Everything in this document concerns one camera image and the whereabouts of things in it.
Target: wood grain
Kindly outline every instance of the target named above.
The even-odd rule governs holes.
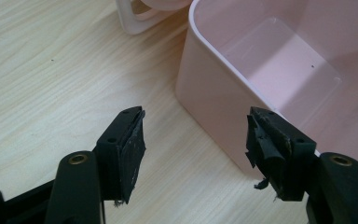
[[[0,190],[6,199],[54,178],[91,150],[117,113],[142,105],[145,142],[128,205],[108,223],[307,223],[305,201],[255,190],[177,102],[187,10],[126,35],[113,0],[0,1]]]

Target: brass screw hole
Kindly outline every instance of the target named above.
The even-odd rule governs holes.
[[[78,154],[69,159],[69,163],[72,165],[78,165],[80,163],[83,163],[87,160],[87,156],[83,154]]]
[[[330,160],[338,165],[352,166],[352,162],[350,160],[340,157],[340,156],[332,156],[332,157],[330,157]]]

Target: metal screw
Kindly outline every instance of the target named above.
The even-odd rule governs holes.
[[[78,154],[69,159],[69,163],[72,165],[78,165],[80,163],[83,163],[87,160],[87,156],[83,154]]]

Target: light wood surface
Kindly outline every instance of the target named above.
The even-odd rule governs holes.
[[[147,151],[130,203],[107,223],[307,223],[242,173],[177,102],[187,9],[126,35],[114,0],[0,1],[0,190],[53,179],[117,113],[142,105]]]

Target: pink plastic container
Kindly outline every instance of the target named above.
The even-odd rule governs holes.
[[[358,1],[194,0],[176,95],[244,172],[251,105],[358,160]]]

